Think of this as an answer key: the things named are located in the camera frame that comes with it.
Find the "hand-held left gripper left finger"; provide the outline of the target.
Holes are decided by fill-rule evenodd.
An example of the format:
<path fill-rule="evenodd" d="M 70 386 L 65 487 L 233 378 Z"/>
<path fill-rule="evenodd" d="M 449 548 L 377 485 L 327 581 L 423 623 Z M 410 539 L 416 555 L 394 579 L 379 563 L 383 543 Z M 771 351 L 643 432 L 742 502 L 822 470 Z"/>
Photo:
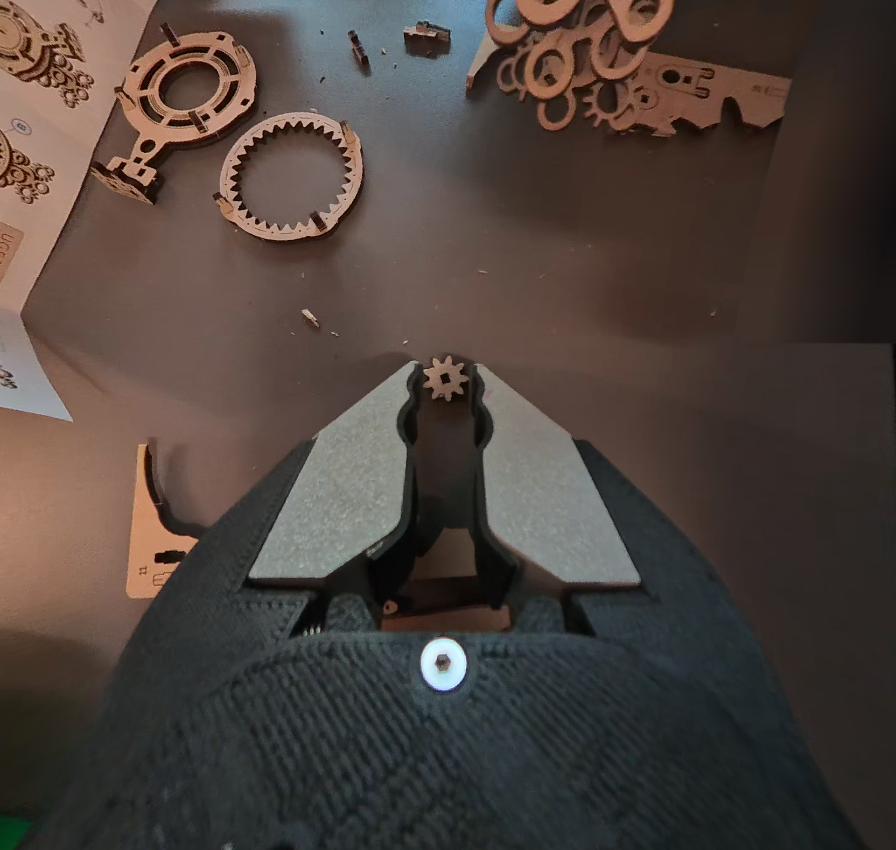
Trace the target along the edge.
<path fill-rule="evenodd" d="M 275 587 L 400 587 L 413 568 L 420 364 L 320 430 L 248 572 Z"/>

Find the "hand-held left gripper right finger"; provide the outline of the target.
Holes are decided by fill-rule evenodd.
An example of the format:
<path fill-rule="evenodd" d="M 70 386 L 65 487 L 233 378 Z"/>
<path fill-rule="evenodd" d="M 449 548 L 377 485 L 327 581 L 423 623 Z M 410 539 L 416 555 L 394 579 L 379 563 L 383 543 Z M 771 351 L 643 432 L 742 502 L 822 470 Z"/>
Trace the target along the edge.
<path fill-rule="evenodd" d="M 473 539 L 485 591 L 602 591 L 641 576 L 570 433 L 486 366 L 471 379 Z"/>

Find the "small wooden gear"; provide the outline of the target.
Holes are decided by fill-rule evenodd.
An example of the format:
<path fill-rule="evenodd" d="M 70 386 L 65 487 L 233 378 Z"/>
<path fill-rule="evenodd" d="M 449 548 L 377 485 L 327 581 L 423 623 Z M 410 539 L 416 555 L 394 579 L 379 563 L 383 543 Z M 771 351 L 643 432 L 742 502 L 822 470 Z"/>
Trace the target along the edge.
<path fill-rule="evenodd" d="M 434 357 L 431 366 L 423 370 L 426 377 L 423 388 L 431 391 L 433 400 L 442 398 L 450 401 L 454 395 L 462 396 L 463 386 L 469 381 L 464 368 L 465 363 L 454 363 L 450 354 L 443 360 Z"/>

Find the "printed instruction sheet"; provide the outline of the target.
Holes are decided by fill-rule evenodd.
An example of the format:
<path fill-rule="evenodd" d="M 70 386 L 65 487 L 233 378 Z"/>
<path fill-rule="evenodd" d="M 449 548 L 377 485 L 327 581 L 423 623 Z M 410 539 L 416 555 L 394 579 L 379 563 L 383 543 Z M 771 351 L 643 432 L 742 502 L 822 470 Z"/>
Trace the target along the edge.
<path fill-rule="evenodd" d="M 71 421 L 22 309 L 157 0 L 1 0 L 1 405 Z"/>

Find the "wooden scrap sheet gear cutouts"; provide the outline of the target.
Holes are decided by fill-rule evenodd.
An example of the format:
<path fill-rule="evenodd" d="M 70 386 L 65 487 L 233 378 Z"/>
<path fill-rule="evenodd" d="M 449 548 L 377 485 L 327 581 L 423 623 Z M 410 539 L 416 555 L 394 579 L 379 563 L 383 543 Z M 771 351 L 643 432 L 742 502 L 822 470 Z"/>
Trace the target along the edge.
<path fill-rule="evenodd" d="M 615 58 L 622 49 L 616 32 L 608 41 L 591 42 L 589 49 L 583 30 L 574 30 L 574 35 L 574 71 L 558 97 L 562 116 L 552 119 L 549 102 L 537 103 L 537 120 L 544 130 L 561 130 L 581 112 L 593 127 L 607 125 L 618 133 L 644 128 L 654 137 L 669 138 L 679 121 L 699 129 L 718 125 L 726 102 L 735 105 L 748 127 L 769 127 L 784 116 L 788 78 L 647 52 L 631 75 L 610 80 L 598 77 L 590 54 L 597 50 L 601 60 Z"/>

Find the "round wooden frame with foot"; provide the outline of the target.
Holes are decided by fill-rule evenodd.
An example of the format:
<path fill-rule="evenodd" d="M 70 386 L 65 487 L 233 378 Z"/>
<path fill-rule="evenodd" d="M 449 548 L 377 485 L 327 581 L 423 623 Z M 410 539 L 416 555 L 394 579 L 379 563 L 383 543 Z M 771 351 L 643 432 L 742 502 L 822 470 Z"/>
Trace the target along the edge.
<path fill-rule="evenodd" d="M 252 56 L 229 33 L 215 30 L 177 35 L 169 24 L 165 42 L 134 60 L 115 93 L 138 138 L 128 157 L 107 165 L 91 163 L 89 172 L 104 186 L 153 205 L 162 179 L 152 166 L 167 148 L 213 141 L 247 116 L 255 102 L 257 75 Z M 176 74 L 208 68 L 217 84 L 208 100 L 176 108 L 164 99 L 166 83 Z"/>

